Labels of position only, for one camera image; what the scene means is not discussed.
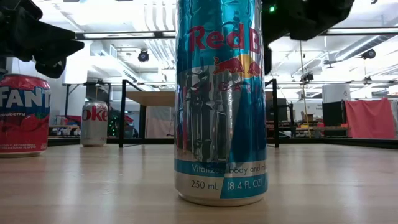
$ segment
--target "blue red bull can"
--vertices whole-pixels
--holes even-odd
[[[238,206],[267,190],[261,0],[178,0],[175,187]]]

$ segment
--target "pink curtain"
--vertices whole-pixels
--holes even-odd
[[[395,138],[394,117],[387,99],[345,101],[345,106],[352,138]]]

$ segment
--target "cable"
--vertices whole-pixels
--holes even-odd
[[[302,41],[300,40],[300,54],[301,54],[301,72],[302,72],[302,80],[303,80],[303,94],[304,94],[304,113],[305,113],[305,119],[307,120],[307,126],[308,126],[308,134],[311,138],[311,130],[310,130],[310,121],[308,120],[308,113],[307,113],[307,101],[306,95],[305,95],[305,80],[304,80],[304,65],[303,65],[303,46],[302,46]]]

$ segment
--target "can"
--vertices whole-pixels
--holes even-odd
[[[80,144],[100,147],[108,138],[108,106],[102,101],[87,101],[81,116]]]
[[[178,0],[175,188],[239,206],[267,190],[261,0]]]
[[[49,138],[47,81],[9,74],[0,79],[0,156],[38,156]]]

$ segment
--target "ceiling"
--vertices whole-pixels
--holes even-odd
[[[133,32],[176,29],[175,0],[80,0],[80,3],[65,3],[60,0],[35,1],[44,12],[42,21],[75,32]],[[356,0],[349,18],[335,27],[381,27],[398,26],[398,1]],[[398,80],[398,37],[369,40],[364,36],[316,37],[308,42],[283,37],[271,43],[271,75],[280,83],[279,90],[286,98],[298,99],[299,84],[285,85],[283,82],[300,81],[304,73],[312,72],[314,81]],[[347,47],[360,47],[377,42],[368,49],[376,51],[376,57],[363,60],[357,55],[348,60],[334,63],[332,68],[324,63]],[[141,49],[148,49],[149,61],[140,63],[137,56]],[[140,82],[175,81],[175,40],[95,40],[91,44],[89,77],[121,82],[126,72]],[[322,92],[323,84],[309,84],[307,89]],[[384,91],[389,85],[352,85],[358,96],[370,91]],[[147,91],[172,91],[174,85],[152,85]]]

